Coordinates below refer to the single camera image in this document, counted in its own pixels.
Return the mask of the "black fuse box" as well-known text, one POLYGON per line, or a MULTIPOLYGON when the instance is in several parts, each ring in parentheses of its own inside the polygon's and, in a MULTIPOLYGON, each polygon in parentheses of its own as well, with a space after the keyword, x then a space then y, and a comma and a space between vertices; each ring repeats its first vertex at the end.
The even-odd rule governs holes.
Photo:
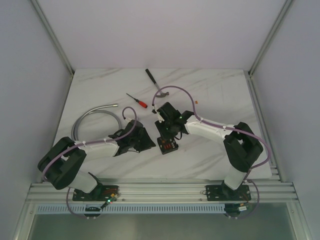
POLYGON ((159 146, 159 149, 160 149, 162 155, 174 152, 174 151, 178 150, 178 148, 179 148, 179 145, 177 144, 177 142, 174 138, 165 140, 162 137, 158 137, 157 144, 159 146))

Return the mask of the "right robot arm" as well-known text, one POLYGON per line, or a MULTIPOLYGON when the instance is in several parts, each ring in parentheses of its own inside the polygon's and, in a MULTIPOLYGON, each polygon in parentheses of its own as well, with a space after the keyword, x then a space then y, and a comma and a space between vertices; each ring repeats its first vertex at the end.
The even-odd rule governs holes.
POLYGON ((157 115, 155 126, 162 140, 173 140, 177 135, 185 134, 197 135, 224 145, 231 167, 222 182, 221 193, 228 200, 234 199, 264 150, 251 128, 244 122, 225 125, 201 118, 192 111, 181 113, 169 102, 158 109, 153 106, 152 112, 157 115))

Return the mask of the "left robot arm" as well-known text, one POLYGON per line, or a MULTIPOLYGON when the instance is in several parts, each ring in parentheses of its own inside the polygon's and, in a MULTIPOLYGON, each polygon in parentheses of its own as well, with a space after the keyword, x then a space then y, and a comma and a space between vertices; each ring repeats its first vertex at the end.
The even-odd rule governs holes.
POLYGON ((92 173, 81 171, 89 154, 118 157, 131 149, 140 153, 155 146, 143 124, 131 120, 124 129, 103 140, 80 142, 70 137, 61 138, 39 161, 37 168, 56 190, 73 188, 84 192, 90 201, 97 201, 103 193, 102 184, 92 173))

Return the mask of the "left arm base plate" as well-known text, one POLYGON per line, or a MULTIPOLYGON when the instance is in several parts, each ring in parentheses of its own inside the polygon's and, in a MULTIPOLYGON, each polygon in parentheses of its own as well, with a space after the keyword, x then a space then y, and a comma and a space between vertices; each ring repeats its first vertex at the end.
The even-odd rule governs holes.
POLYGON ((85 201, 106 201, 116 195, 119 191, 118 185, 97 185, 90 193, 85 193, 81 190, 75 189, 73 192, 72 200, 75 202, 85 201))

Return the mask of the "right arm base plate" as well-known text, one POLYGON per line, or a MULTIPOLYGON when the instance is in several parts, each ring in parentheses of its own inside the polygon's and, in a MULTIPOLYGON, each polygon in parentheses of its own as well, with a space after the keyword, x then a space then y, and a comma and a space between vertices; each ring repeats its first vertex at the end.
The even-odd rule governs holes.
POLYGON ((238 189, 232 190, 225 184, 218 185, 206 185, 205 195, 208 201, 227 201, 237 202, 245 201, 248 202, 252 199, 251 192, 248 185, 240 185, 238 189))

